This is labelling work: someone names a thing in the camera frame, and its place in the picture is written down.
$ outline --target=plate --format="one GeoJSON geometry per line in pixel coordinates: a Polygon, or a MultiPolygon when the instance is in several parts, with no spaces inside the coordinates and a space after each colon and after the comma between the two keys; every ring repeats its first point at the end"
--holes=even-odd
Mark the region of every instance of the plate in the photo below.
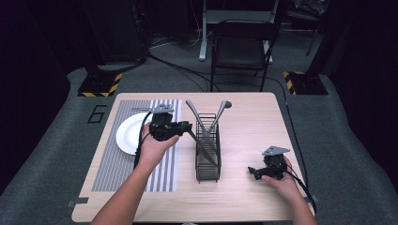
{"type": "MultiPolygon", "coordinates": [[[[147,112],[137,113],[127,120],[125,120],[119,127],[116,133],[116,143],[119,148],[131,155],[135,155],[138,147],[138,138],[140,134],[141,124],[147,112]]],[[[150,114],[145,123],[152,121],[152,114],[150,114]]]]}

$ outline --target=table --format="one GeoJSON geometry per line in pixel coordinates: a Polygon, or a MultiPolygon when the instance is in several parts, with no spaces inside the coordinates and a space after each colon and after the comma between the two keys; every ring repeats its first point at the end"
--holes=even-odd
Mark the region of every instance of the table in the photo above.
{"type": "MultiPolygon", "coordinates": [[[[253,21],[270,21],[273,22],[278,7],[279,0],[274,0],[272,11],[243,11],[243,10],[211,10],[207,9],[207,0],[203,0],[203,32],[202,44],[199,53],[199,60],[206,60],[207,52],[207,24],[218,23],[223,20],[237,19],[237,20],[253,20],[253,21]]],[[[264,44],[265,53],[268,49],[268,44],[264,44]]]]}
{"type": "MultiPolygon", "coordinates": [[[[181,121],[195,117],[185,104],[190,99],[199,113],[217,113],[222,100],[232,103],[220,120],[222,168],[218,182],[198,182],[195,177],[195,142],[188,134],[178,141],[176,190],[145,192],[138,208],[137,222],[231,222],[292,219],[287,202],[261,180],[254,180],[248,166],[264,168],[262,152],[271,145],[293,149],[276,97],[271,93],[124,93],[115,98],[96,154],[72,219],[87,222],[98,213],[114,191],[92,191],[104,149],[112,137],[113,123],[121,102],[126,100],[180,99],[181,121]]],[[[294,151],[285,153],[302,179],[294,151]]]]}

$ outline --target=human hand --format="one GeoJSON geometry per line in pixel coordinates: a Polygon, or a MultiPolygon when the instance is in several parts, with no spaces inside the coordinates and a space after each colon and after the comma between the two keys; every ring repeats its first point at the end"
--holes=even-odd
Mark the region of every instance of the human hand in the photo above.
{"type": "Polygon", "coordinates": [[[167,141],[159,142],[149,134],[149,124],[146,123],[144,126],[141,156],[136,169],[145,169],[152,173],[153,169],[161,162],[166,150],[178,141],[179,136],[175,135],[167,141]]]}
{"type": "MultiPolygon", "coordinates": [[[[287,159],[287,157],[283,158],[285,163],[287,164],[287,170],[291,173],[292,164],[290,163],[289,159],[287,159]]],[[[284,177],[281,180],[277,180],[266,175],[263,175],[261,179],[267,184],[276,188],[278,193],[290,203],[295,201],[297,198],[302,199],[295,179],[287,172],[284,173],[284,177]]]]}

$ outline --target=black wire rack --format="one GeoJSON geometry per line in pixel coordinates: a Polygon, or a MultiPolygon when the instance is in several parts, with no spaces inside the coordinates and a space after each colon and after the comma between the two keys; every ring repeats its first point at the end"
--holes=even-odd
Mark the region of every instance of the black wire rack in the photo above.
{"type": "MultiPolygon", "coordinates": [[[[203,125],[206,130],[210,129],[211,124],[216,118],[216,114],[214,113],[199,113],[199,118],[202,120],[203,125]]],[[[220,149],[220,132],[218,123],[214,126],[214,128],[208,133],[205,134],[202,130],[199,123],[196,121],[196,137],[202,144],[202,147],[211,158],[214,160],[216,165],[210,162],[204,155],[201,153],[201,148],[198,143],[196,144],[196,180],[199,181],[208,181],[215,180],[216,182],[220,179],[221,166],[222,166],[222,158],[221,158],[221,149],[220,149]]]]}

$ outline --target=placemat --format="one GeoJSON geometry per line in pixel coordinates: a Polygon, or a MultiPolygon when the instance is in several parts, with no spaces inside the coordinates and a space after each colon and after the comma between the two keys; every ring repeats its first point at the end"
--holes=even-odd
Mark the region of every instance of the placemat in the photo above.
{"type": "MultiPolygon", "coordinates": [[[[145,113],[159,104],[170,104],[175,110],[173,121],[177,122],[181,115],[180,99],[153,100],[121,100],[114,124],[106,143],[99,170],[92,187],[92,191],[117,191],[134,166],[134,155],[119,149],[116,143],[116,133],[119,126],[136,113],[145,113]]],[[[150,175],[145,191],[176,191],[178,143],[171,147],[164,155],[161,163],[150,175]]]]}

